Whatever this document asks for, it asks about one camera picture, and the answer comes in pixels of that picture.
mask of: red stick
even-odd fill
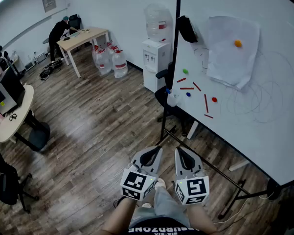
[[[207,107],[207,101],[206,101],[206,94],[204,94],[204,98],[205,98],[206,112],[209,113],[209,109],[208,109],[208,107]]]
[[[207,115],[207,114],[205,114],[205,116],[207,116],[207,117],[209,117],[209,118],[213,118],[213,117],[211,117],[211,116],[209,116],[209,115]]]
[[[192,83],[194,84],[194,86],[197,87],[197,89],[198,89],[199,91],[201,91],[200,88],[195,84],[195,82],[192,82]]]
[[[186,80],[186,78],[184,77],[184,78],[182,78],[181,80],[178,80],[177,82],[179,83],[179,82],[182,82],[182,81],[184,81],[184,80]]]

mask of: office chair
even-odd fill
[[[73,27],[75,29],[80,29],[81,21],[82,21],[82,19],[79,18],[77,16],[77,14],[75,14],[75,15],[72,15],[72,16],[69,17],[68,24],[69,24],[70,27]],[[74,30],[71,30],[71,29],[69,30],[70,35],[73,34],[74,32],[75,32]]]
[[[158,102],[164,107],[165,99],[166,99],[166,88],[172,89],[173,87],[173,79],[174,79],[174,68],[172,63],[168,65],[168,69],[162,70],[156,74],[157,79],[161,79],[164,77],[165,85],[161,89],[157,90],[155,95],[158,100]],[[185,130],[185,121],[189,118],[192,118],[191,115],[189,115],[187,112],[182,110],[178,106],[169,106],[166,104],[167,109],[167,117],[174,115],[181,121],[181,130],[182,130],[182,136],[186,137],[187,133]],[[158,122],[161,122],[163,117],[158,118]]]
[[[25,207],[23,195],[28,196],[36,201],[39,200],[39,197],[29,195],[23,189],[27,183],[28,178],[32,178],[31,174],[28,174],[27,177],[19,183],[19,177],[16,169],[7,164],[1,153],[0,153],[0,200],[8,205],[14,205],[17,202],[18,196],[20,197],[23,209],[25,212],[30,213],[30,210],[27,210]]]

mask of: chair base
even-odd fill
[[[30,214],[30,210],[26,209],[26,206],[25,206],[25,202],[24,202],[24,198],[23,198],[23,195],[31,198],[31,199],[34,199],[35,201],[38,201],[39,200],[39,196],[32,196],[30,195],[29,193],[25,192],[23,190],[23,188],[26,186],[26,183],[27,183],[27,180],[29,178],[32,178],[33,176],[29,173],[27,175],[27,177],[20,183],[20,192],[19,192],[19,196],[20,196],[20,201],[22,203],[22,206],[23,206],[23,209],[25,212],[27,212],[28,214]]]

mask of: shoe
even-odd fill
[[[144,203],[142,205],[142,207],[145,207],[145,208],[152,208],[152,205],[150,203]]]
[[[161,178],[158,178],[158,181],[155,185],[155,189],[157,190],[159,187],[164,187],[164,189],[166,189],[165,181]]]

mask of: black table leg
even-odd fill
[[[29,142],[27,139],[23,138],[19,133],[15,133],[14,136],[20,140],[21,142],[23,142],[24,144],[26,144],[29,148],[31,148],[33,151],[39,151],[39,148],[37,146],[35,146],[34,144],[32,144],[31,142]]]
[[[43,126],[32,114],[32,111],[30,110],[27,114],[27,117],[25,119],[26,123],[28,123],[31,126],[31,123],[33,123],[38,129],[42,130],[46,135],[50,135],[50,130],[48,130],[45,126]]]
[[[25,118],[25,122],[32,128],[28,140],[16,133],[15,136],[29,146],[34,151],[42,150],[47,144],[50,137],[50,127],[46,123],[40,123],[32,115],[30,110]]]

